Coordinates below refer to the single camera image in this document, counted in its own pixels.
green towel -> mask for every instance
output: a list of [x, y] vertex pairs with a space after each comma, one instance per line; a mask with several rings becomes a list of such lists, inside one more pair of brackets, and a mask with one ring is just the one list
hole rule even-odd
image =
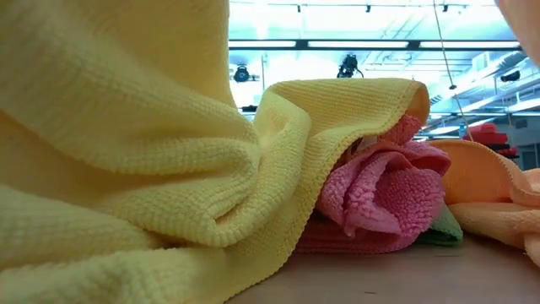
[[431, 227], [420, 234], [417, 243], [437, 246], [456, 246], [463, 241], [462, 228], [457, 224], [454, 215], [446, 205]]

microfiber towel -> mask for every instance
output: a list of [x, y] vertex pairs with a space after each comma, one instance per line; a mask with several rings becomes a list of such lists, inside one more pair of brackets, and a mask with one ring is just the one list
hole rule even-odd
[[451, 212], [464, 231], [523, 248], [540, 266], [540, 170], [521, 171], [491, 149], [464, 140], [432, 145], [451, 158], [443, 177]]
[[403, 125], [413, 131], [419, 126], [409, 117], [400, 122], [352, 159], [338, 162], [344, 165], [330, 174], [316, 205], [332, 221], [308, 222], [300, 252], [390, 252], [429, 228], [444, 204], [441, 175], [450, 160], [426, 143], [407, 142], [413, 132], [403, 132]]
[[328, 173], [427, 89], [230, 93], [226, 0], [0, 2], [0, 302], [217, 303], [275, 273]]
[[429, 229], [420, 233], [417, 243], [453, 247], [463, 241], [463, 230], [446, 205]]

orange towel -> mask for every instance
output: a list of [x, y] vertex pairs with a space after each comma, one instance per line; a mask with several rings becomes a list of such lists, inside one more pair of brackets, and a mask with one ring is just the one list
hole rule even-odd
[[540, 266], [540, 169], [465, 140], [431, 143], [451, 158], [443, 177], [450, 210], [464, 231], [523, 248]]

pink towel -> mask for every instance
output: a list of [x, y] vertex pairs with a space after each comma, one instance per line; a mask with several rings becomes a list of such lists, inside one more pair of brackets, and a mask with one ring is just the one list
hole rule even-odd
[[345, 153], [327, 178], [300, 238], [300, 252], [381, 253], [412, 244], [444, 203], [450, 159], [411, 142], [420, 125], [404, 116], [374, 144]]

table surface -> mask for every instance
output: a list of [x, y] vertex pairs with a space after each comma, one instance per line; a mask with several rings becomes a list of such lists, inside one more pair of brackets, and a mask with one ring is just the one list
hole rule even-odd
[[360, 256], [294, 254], [230, 304], [540, 303], [540, 268], [520, 249], [467, 236], [459, 247]]

